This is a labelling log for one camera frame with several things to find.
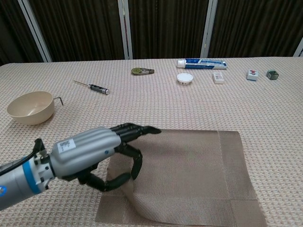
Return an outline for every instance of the toothpaste tube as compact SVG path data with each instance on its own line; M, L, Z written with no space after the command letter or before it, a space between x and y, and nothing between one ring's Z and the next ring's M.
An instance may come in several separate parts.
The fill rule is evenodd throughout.
M185 58L178 59L177 67L185 69L225 70L227 68L227 65L224 61L202 58Z

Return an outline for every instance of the dark green cube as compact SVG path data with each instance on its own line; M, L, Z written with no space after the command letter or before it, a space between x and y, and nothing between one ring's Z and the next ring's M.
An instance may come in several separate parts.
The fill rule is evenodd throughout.
M273 80L273 79L278 79L279 74L275 70L268 70L266 76Z

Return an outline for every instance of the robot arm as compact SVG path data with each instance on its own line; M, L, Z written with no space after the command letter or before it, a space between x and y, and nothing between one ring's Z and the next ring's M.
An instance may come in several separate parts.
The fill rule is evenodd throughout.
M148 133L158 134L161 130L132 123L111 129L99 127L55 143L50 154L46 153L42 140L37 139L32 156L0 166L0 210L47 190L55 177L67 181L78 179L80 184L102 192L116 189L130 178L136 179L142 155L127 143ZM130 173L108 182L91 173L99 162L115 153L133 158Z

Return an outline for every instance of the blue ring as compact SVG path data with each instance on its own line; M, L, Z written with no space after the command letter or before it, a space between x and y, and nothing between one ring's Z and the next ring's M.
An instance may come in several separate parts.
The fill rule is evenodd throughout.
M33 175L32 170L30 168L29 161L27 161L26 163L24 163L22 165L22 167L23 167L25 178L27 179L27 183L28 183L29 187L31 188L32 192L34 194L41 193L40 189L36 185L36 181L34 179L34 175Z
M6 193L6 187L4 185L0 185L1 188L3 188L3 192L0 193L0 197L3 196Z

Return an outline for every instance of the black cable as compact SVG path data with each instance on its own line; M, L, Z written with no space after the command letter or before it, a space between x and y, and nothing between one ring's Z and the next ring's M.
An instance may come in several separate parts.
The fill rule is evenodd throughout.
M35 145L34 145L34 148L33 148L33 152L30 153L28 156L26 156L24 159L16 162L15 164L11 165L10 167L7 167L6 169L2 170L0 172L0 176L16 169L17 167L19 167L20 165L26 163L28 160L30 160L33 156L35 156L39 151L41 150L44 150L45 147L44 147L44 144L42 142L42 139L36 139L35 140Z

